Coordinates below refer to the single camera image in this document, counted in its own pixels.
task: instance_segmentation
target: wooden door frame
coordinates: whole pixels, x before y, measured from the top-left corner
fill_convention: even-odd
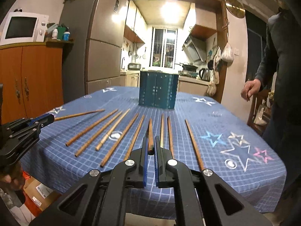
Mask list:
[[[190,3],[195,3],[196,8],[203,8],[216,13],[216,28],[217,28],[217,46],[223,51],[226,43],[228,42],[227,33],[228,27],[226,25],[228,21],[226,2],[225,0],[179,0],[186,1]],[[213,98],[221,103],[222,96],[225,87],[227,64],[221,62],[222,66],[219,69],[219,84],[216,85],[216,93]]]

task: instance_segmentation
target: light-colored chopstick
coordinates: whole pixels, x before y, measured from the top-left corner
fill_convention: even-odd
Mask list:
[[[85,130],[81,131],[80,133],[76,134],[72,139],[70,139],[67,143],[66,146],[70,146],[75,140],[79,139],[82,135],[84,135],[85,133],[87,133],[88,131],[90,131],[93,127],[95,127],[96,125],[98,125],[100,122],[102,122],[103,120],[107,119],[110,115],[114,114],[116,111],[118,111],[118,109],[115,109],[114,111],[112,111],[111,113],[109,113],[108,115],[100,118],[98,121],[94,122],[92,125],[88,126]]]
[[[173,156],[173,131],[171,129],[171,120],[170,116],[167,117],[167,126],[168,126],[168,140],[170,144],[171,155]]]
[[[164,114],[161,115],[161,130],[160,130],[160,147],[163,148],[163,138],[164,138]]]
[[[84,143],[84,145],[82,147],[80,147],[80,149],[74,154],[75,157],[78,157],[92,142],[94,139],[96,139],[98,137],[99,134],[101,134],[103,132],[103,130],[105,130],[113,121],[115,121],[115,119],[120,116],[122,113],[122,111],[120,111],[119,113],[117,113],[115,116],[113,116],[112,119],[110,119],[103,127],[101,127],[86,143]]]
[[[111,129],[107,132],[107,134],[102,138],[102,140],[99,142],[99,144],[95,147],[96,151],[99,151],[100,148],[102,147],[102,145],[104,144],[104,142],[106,142],[106,140],[108,139],[108,137],[110,136],[110,134],[112,133],[112,131],[114,131],[114,129],[117,127],[117,125],[121,122],[121,120],[125,117],[125,115],[130,111],[130,109],[128,109],[126,112],[124,112],[122,114],[122,116],[119,117],[119,119],[115,122],[115,124],[111,127]]]
[[[151,118],[148,123],[148,150],[147,150],[147,153],[149,155],[154,154],[153,124],[152,124]]]
[[[103,111],[105,111],[105,109],[96,110],[96,111],[89,111],[89,112],[83,112],[83,113],[78,113],[78,114],[73,114],[73,115],[66,115],[66,116],[62,116],[62,117],[55,117],[54,121],[61,121],[61,120],[65,120],[65,119],[69,119],[69,118],[73,118],[73,117],[78,117],[78,116],[82,116],[82,115],[87,115],[87,114],[92,114],[92,113],[97,113],[97,112],[103,112]]]
[[[195,137],[193,136],[192,130],[190,128],[190,125],[189,125],[189,123],[188,123],[188,121],[186,119],[185,119],[185,122],[186,122],[186,125],[187,125],[187,129],[189,131],[189,134],[190,134],[190,138],[191,138],[193,149],[195,150],[195,156],[197,157],[197,161],[198,161],[200,170],[202,171],[202,170],[205,169],[205,167],[204,167],[203,160],[201,158],[201,154],[200,154],[197,142],[195,142]]]
[[[124,157],[123,161],[126,161],[126,160],[129,158],[130,154],[131,154],[131,151],[132,151],[132,149],[133,149],[133,147],[134,147],[134,144],[135,144],[135,142],[136,142],[136,140],[137,140],[139,131],[140,131],[140,129],[141,129],[143,120],[144,120],[144,115],[142,115],[142,117],[141,117],[141,120],[140,120],[140,122],[139,122],[139,124],[138,124],[138,127],[137,127],[137,129],[136,129],[136,132],[135,132],[135,134],[134,134],[134,137],[133,137],[133,139],[132,139],[132,141],[131,141],[131,144],[130,144],[130,146],[129,146],[129,148],[128,148],[128,151],[127,151],[126,154],[125,154],[125,157]]]
[[[114,153],[115,149],[117,148],[117,146],[119,145],[119,143],[121,142],[121,140],[123,139],[123,137],[126,135],[126,133],[128,132],[128,130],[131,128],[131,126],[133,125],[133,123],[137,119],[138,115],[139,114],[137,113],[134,116],[134,118],[131,119],[131,121],[129,122],[129,124],[123,130],[122,135],[120,136],[120,138],[113,144],[113,146],[111,147],[111,149],[109,150],[109,152],[106,154],[106,156],[104,157],[104,159],[101,161],[100,167],[104,167],[106,165],[106,163],[110,159],[111,155]]]

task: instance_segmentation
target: pink star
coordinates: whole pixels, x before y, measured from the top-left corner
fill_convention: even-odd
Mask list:
[[[254,156],[257,156],[257,157],[260,157],[261,159],[263,159],[264,163],[267,164],[268,160],[270,160],[270,161],[273,160],[272,157],[270,157],[269,155],[267,155],[266,149],[265,150],[260,150],[260,149],[258,149],[256,147],[255,147],[255,149],[256,149],[257,152],[254,154]]]

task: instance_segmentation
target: white microwave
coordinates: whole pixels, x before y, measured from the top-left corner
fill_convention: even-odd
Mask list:
[[[43,42],[49,16],[38,13],[11,12],[2,32],[0,45]]]

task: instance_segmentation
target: blue checkered tablecloth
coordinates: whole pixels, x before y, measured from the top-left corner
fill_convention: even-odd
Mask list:
[[[167,120],[172,120],[175,159],[199,170],[184,119],[188,119],[206,168],[215,171],[258,211],[273,211],[285,182],[286,170],[276,153],[250,127],[209,97],[178,92],[174,110],[138,105],[139,88],[114,87],[86,95],[50,112],[56,117],[105,108],[105,112],[57,121],[42,129],[40,141],[22,158],[23,169],[41,183],[66,192],[91,169],[110,170],[123,161],[141,116],[143,126],[133,149],[142,146],[142,139],[153,120],[154,136],[160,135],[161,114],[165,116],[164,145],[168,149]],[[78,157],[74,153],[107,121],[75,141],[65,143],[87,126],[114,109],[130,112],[115,131],[122,132],[136,113],[139,116],[104,168],[99,163],[114,140],[108,139],[99,152],[95,146],[110,126]],[[149,156],[147,186],[131,189],[127,210],[130,213],[156,218],[176,218],[173,189],[159,189],[155,183],[154,157]]]

